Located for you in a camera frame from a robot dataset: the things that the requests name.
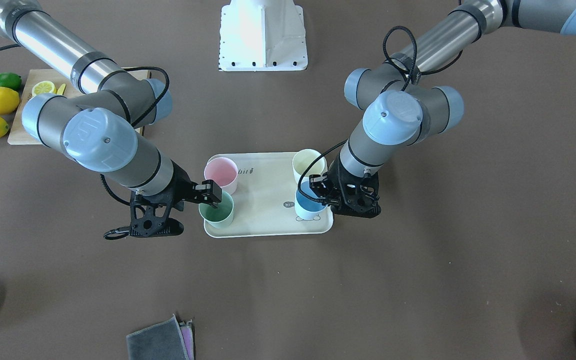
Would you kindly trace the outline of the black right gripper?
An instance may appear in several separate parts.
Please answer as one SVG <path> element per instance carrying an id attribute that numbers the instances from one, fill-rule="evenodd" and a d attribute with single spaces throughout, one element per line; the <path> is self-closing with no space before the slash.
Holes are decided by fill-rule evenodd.
<path id="1" fill-rule="evenodd" d="M 184 226 L 170 218 L 171 210 L 182 211 L 185 201 L 217 208 L 222 193 L 214 181 L 192 182 L 180 166 L 162 162 L 154 177 L 131 195 L 129 235 L 137 238 L 180 235 Z"/>

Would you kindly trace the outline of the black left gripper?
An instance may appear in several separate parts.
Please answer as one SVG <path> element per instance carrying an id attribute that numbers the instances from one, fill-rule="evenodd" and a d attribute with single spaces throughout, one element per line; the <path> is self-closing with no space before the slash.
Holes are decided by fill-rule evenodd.
<path id="1" fill-rule="evenodd" d="M 368 219 L 381 214 L 378 174 L 357 177 L 343 167 L 339 155 L 326 173 L 309 175 L 309 187 L 318 188 L 318 197 L 308 194 L 307 199 L 334 214 Z"/>

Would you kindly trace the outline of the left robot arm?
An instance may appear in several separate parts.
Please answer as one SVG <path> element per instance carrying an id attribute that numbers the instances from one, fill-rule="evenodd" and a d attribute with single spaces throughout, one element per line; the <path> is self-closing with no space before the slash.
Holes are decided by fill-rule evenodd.
<path id="1" fill-rule="evenodd" d="M 390 54 L 374 70 L 358 68 L 348 75 L 343 93 L 364 111 L 329 170 L 298 180 L 297 193 L 334 214 L 374 218 L 378 204 L 378 171 L 400 148 L 455 127 L 465 105 L 449 86 L 421 88 L 423 76 L 446 70 L 464 48 L 502 27 L 576 35 L 576 0 L 462 0 L 441 23 L 420 38 L 403 31 L 410 44 Z"/>

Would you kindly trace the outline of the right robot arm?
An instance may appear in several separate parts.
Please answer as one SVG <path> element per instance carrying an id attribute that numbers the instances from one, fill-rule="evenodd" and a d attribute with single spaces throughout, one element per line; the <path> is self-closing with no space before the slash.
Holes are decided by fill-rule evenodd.
<path id="1" fill-rule="evenodd" d="M 0 0 L 0 36 L 23 47 L 68 78 L 80 96 L 30 98 L 22 110 L 26 132 L 84 168 L 130 189 L 130 224 L 107 231 L 107 240 L 177 236 L 170 217 L 185 202 L 217 208 L 222 189 L 196 183 L 138 128 L 172 111 L 170 81 L 138 80 L 46 13 L 36 0 Z"/>

